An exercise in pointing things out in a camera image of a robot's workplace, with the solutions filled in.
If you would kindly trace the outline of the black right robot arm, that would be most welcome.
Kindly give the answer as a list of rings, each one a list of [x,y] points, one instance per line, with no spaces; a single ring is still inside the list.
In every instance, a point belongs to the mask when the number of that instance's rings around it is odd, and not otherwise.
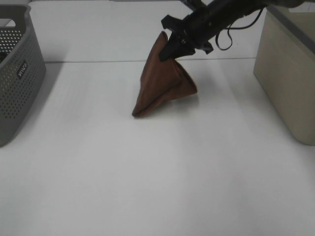
[[[183,0],[192,13],[180,20],[170,15],[161,23],[164,29],[172,31],[166,45],[159,53],[160,61],[177,59],[203,50],[206,54],[213,51],[209,40],[218,38],[222,30],[234,30],[231,25],[240,18],[255,11],[260,13],[269,5],[295,8],[303,0],[214,0],[209,4],[201,0]]]

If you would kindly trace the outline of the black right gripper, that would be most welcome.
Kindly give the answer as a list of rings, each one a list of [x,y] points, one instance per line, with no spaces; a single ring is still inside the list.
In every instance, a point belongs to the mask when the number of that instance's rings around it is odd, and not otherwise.
[[[192,10],[190,15],[186,16],[183,21],[166,15],[161,20],[162,27],[175,33],[185,31],[195,48],[203,50],[206,54],[211,53],[213,47],[209,40],[236,20],[236,4],[187,3],[186,6]],[[195,54],[195,49],[175,33],[170,35],[158,55],[161,62]]]

